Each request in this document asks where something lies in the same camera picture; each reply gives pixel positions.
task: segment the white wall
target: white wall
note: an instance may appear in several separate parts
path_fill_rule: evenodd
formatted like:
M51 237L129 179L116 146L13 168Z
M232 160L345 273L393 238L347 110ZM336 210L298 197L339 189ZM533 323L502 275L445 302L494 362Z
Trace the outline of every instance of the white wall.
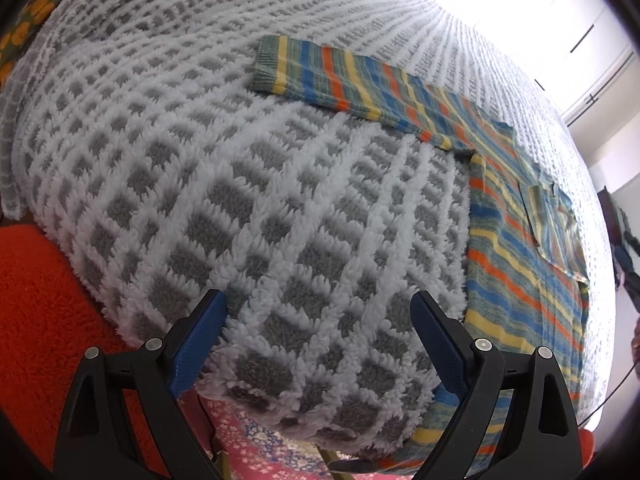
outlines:
M587 165L596 191L606 186L614 192L640 174L640 112L599 147Z
M595 164L598 149L618 133L634 115L640 112L640 60L634 56L626 70L610 83L606 92L580 118L569 131L587 167Z
M616 295L616 338L614 340L613 366L609 376L607 395L620 384L633 364L631 358L631 339L634 326L638 319L631 300L626 291L621 288ZM611 397L602 409L602 416L598 427L593 431L596 437L596 449L600 449L613 434L625 413L640 392L640 381L632 372L620 389Z
M613 194L618 205L626 212L629 218L631 231L640 234L640 176L636 176L631 182ZM621 288L616 295L616 336L613 350L613 366L609 377L609 395L613 389L620 384L625 374L633 364L631 358L631 339L633 338L634 327L638 320L631 299L626 291ZM594 435L596 437L596 448L599 449L611 436L620 420L625 416L626 411L633 403L636 395L640 392L640 381L634 372L620 389L611 397L602 409L602 417Z

